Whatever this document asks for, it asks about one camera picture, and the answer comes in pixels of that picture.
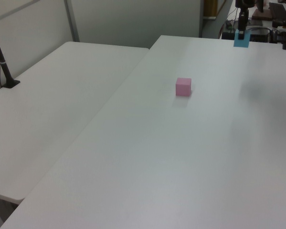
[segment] gray wall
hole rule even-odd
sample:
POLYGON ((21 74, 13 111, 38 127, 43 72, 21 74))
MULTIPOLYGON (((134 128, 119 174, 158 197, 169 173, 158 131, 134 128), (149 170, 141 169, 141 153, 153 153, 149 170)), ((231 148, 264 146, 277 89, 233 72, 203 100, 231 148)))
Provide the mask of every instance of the gray wall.
POLYGON ((201 0, 68 0, 81 42, 150 48, 160 35, 199 37, 201 0))
POLYGON ((13 77, 72 40, 64 0, 41 0, 0 20, 0 47, 13 77))

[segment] microphone stand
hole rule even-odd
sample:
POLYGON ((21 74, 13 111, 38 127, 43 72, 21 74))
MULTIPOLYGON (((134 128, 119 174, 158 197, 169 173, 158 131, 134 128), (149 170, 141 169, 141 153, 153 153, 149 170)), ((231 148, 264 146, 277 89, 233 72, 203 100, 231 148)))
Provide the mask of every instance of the microphone stand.
POLYGON ((20 81, 14 80, 12 78, 1 49, 0 49, 0 65, 6 77, 6 84, 3 85, 2 87, 13 88, 15 85, 20 83, 20 81))

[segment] floor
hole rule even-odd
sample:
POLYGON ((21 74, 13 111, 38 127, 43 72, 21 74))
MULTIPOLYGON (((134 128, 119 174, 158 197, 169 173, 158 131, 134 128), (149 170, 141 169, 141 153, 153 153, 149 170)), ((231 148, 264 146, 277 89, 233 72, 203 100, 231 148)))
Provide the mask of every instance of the floor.
POLYGON ((221 26, 224 24, 233 0, 226 0, 215 20, 203 20, 202 37, 218 39, 221 26))
POLYGON ((5 222, 18 205, 0 199, 0 218, 5 222))

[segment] keyboard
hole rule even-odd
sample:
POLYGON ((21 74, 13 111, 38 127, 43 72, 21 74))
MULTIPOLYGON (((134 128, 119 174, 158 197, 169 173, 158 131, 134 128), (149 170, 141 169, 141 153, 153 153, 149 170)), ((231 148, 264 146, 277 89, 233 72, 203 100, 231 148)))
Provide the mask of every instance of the keyboard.
POLYGON ((286 26, 286 10, 282 4, 278 3, 269 3, 269 9, 271 11, 273 17, 273 24, 277 24, 278 22, 280 26, 286 26))

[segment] white table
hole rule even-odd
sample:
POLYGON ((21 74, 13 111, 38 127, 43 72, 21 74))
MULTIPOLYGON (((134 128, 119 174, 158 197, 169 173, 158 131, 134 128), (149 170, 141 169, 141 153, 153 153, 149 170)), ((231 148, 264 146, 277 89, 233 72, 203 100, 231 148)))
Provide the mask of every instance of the white table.
POLYGON ((286 229, 286 51, 161 36, 2 227, 17 228, 286 229))
POLYGON ((0 198, 19 204, 147 52, 68 42, 0 89, 0 198))

